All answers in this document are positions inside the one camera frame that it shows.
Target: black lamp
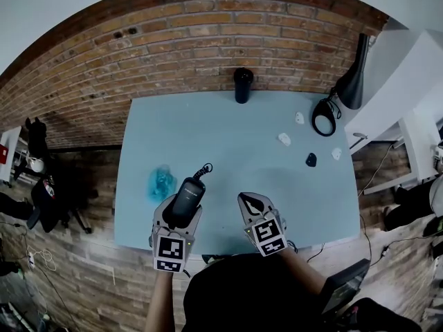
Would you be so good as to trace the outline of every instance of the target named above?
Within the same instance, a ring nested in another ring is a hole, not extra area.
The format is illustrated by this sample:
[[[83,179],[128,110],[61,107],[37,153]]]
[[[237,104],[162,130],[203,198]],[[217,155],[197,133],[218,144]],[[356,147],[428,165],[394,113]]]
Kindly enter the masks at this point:
[[[337,119],[341,117],[340,109],[332,100],[335,95],[337,95],[340,101],[349,109],[359,109],[361,107],[363,98],[363,70],[365,68],[368,47],[369,36],[360,33],[354,63],[346,74],[337,80],[335,86],[332,87],[329,92],[329,96],[320,100],[314,112],[312,112],[312,127],[321,136],[331,136],[335,132],[334,106],[338,109]],[[331,122],[332,130],[329,133],[323,133],[316,126],[316,118],[318,116],[325,116]]]

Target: black tumbler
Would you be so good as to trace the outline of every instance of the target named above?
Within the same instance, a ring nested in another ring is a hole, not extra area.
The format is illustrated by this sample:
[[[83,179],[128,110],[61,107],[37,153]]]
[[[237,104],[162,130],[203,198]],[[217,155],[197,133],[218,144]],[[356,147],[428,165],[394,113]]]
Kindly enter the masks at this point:
[[[238,68],[234,72],[235,100],[238,103],[247,103],[249,91],[254,80],[254,73],[246,68]]]

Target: blue plastic bag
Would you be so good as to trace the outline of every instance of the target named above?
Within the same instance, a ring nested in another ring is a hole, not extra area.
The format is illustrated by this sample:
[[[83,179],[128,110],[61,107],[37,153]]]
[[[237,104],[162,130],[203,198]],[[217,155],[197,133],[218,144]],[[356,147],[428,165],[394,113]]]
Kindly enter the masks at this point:
[[[157,167],[151,172],[147,183],[147,197],[155,203],[163,202],[175,193],[177,179],[171,175],[167,165]]]

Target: brick wall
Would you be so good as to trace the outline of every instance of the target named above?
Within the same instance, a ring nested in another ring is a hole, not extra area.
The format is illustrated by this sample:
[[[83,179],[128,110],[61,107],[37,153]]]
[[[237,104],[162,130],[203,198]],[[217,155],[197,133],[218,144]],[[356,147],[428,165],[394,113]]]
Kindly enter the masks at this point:
[[[39,116],[52,148],[120,144],[131,99],[231,90],[239,66],[254,89],[327,93],[387,18],[357,0],[103,0],[0,76],[0,125]]]

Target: person's arm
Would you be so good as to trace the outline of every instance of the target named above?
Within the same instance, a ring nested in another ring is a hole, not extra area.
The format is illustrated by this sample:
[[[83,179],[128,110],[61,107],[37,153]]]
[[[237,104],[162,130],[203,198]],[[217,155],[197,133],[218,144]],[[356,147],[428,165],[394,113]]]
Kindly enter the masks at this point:
[[[150,309],[147,312],[145,332],[174,332],[172,308],[173,273],[157,271]]]
[[[326,278],[288,247],[278,252],[292,275],[312,294],[319,295]]]

